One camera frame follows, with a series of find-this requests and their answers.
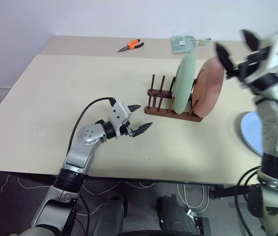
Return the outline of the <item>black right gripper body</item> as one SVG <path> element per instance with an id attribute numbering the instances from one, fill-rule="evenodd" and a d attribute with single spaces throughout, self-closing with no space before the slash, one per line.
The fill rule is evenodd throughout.
<path id="1" fill-rule="evenodd" d="M 260 67 L 261 62 L 268 58 L 270 49 L 271 47 L 266 47 L 249 55 L 246 61 L 227 72 L 227 79 L 236 77 L 240 82 L 244 82 L 245 78 L 254 73 Z"/>

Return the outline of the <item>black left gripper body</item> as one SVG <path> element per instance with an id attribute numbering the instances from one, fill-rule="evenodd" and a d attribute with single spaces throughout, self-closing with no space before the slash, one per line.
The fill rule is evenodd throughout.
<path id="1" fill-rule="evenodd" d="M 119 128 L 120 135 L 128 135 L 129 137 L 133 137 L 134 133 L 130 128 L 130 122 L 127 121 L 126 123 L 122 124 Z"/>

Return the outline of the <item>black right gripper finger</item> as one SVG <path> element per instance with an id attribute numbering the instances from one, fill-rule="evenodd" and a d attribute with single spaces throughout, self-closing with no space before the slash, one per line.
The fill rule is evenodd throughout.
<path id="1" fill-rule="evenodd" d="M 230 55 L 226 48 L 221 45 L 220 43 L 215 43 L 216 53 L 218 56 L 218 59 L 222 66 L 225 68 L 227 72 L 233 72 L 234 71 L 234 64 L 230 59 Z"/>
<path id="2" fill-rule="evenodd" d="M 255 52 L 259 48 L 259 38 L 250 30 L 248 29 L 242 29 L 241 33 L 245 39 L 245 43 L 248 46 L 248 48 Z"/>

